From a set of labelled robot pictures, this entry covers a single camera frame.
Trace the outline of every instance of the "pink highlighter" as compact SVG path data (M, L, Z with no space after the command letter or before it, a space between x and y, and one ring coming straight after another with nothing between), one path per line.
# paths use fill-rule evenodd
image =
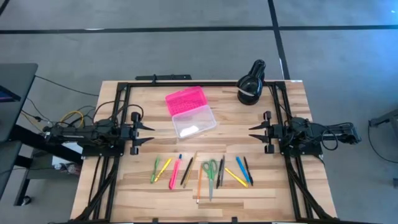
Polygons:
M173 190L175 187L175 181L177 180L178 168L180 167L181 158L182 158L182 155L180 154L180 157L178 158L178 160L175 161L172 178L170 179L170 182L169 182L170 190Z

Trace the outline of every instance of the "scissor handle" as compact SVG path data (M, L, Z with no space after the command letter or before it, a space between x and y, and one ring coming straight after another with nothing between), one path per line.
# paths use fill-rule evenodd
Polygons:
M203 163L202 168L207 173L209 179L214 180L215 172L217 170L217 162L214 159L210 159L210 161Z

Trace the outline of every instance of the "plastic container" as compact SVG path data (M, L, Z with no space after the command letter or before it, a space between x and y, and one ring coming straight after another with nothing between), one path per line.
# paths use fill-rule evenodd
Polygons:
M167 95L166 104L179 138L186 138L217 125L200 86Z
M172 117L174 129L179 138L214 128L217 123L209 105L201 106Z
M166 96L166 104L172 116L207 105L200 86L184 89Z

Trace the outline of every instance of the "yellow cable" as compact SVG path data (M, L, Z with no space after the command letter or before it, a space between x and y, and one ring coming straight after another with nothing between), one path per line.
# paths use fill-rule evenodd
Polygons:
M75 113L79 114L80 117L81 117L80 124L79 124L79 128L80 128L81 125L83 124L83 120L84 120L84 116L83 116L83 114L82 114L80 111L71 111L71 112L65 114L65 115L61 118L60 122L63 122L63 120L64 120L68 115L75 114Z

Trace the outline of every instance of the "pen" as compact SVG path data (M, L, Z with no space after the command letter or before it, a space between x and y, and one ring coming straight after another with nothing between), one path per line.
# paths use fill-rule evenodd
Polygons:
M152 173L152 176L150 177L150 183L153 184L155 181L155 175L156 175L156 169L157 169L157 165L159 164L159 156L156 157L155 160L155 167L154 167L154 171Z
M185 180L185 178L186 178L186 176L187 176L187 173L188 173L188 171L189 171L189 168L191 167L192 160L193 160L193 157L189 160L187 169L185 170L184 176L182 176L182 180L181 180L181 184L180 184L180 185L182 185L182 184L184 183L184 180Z
M185 179L184 186L183 186L184 188L185 188L185 187L187 186L187 184L188 184L189 176L191 175L192 167L193 167L193 165L195 164L195 161L196 161L196 159L197 159L197 155L198 155L198 151L196 151L196 152L195 152L195 155L193 155L192 165L191 165L191 167L189 167L188 175L187 175L187 178Z
M220 179L221 179L221 171L223 168L223 159L221 159L220 161L220 168L218 169L218 177L217 177L217 185L216 185L216 189L218 189L218 187L220 186Z
M239 181L239 183L241 183L243 186L248 187L248 184L245 183L245 181L241 180L239 177L236 177L235 174L233 174L231 171L229 171L228 168L225 168L225 171L228 172L229 174L231 174L231 176L233 178L235 178L237 181Z
M244 160L244 165L246 165L246 170L248 171L248 174L249 174L250 184L253 186L253 178L251 177L249 165L248 165L248 162L246 161L246 157L243 157L243 160Z
M223 168L221 169L220 186L223 186L223 180L224 180L224 167L225 167L225 156L223 155Z
M175 161L173 175L172 175L172 178L170 179L170 182L169 182L169 189L170 190L173 190L174 187L175 187L175 181L177 179L178 168L180 167L181 158L182 158L182 155L180 154L180 157L178 158L178 160Z
M159 174L157 174L157 177L155 178L155 182L157 182L157 180L159 179L160 175L163 174L163 171L166 170L167 166L170 164L171 161L172 161L172 158L167 159L167 162L164 164L162 170L159 172Z
M241 161L241 159L240 159L238 156L236 156L236 161L238 162L239 167L240 167L241 170L242 170L242 173L243 173L243 175L244 175L244 178L246 178L246 181L247 181L247 182L250 182L248 173L247 173L246 170L244 169L243 164L242 164L242 161Z

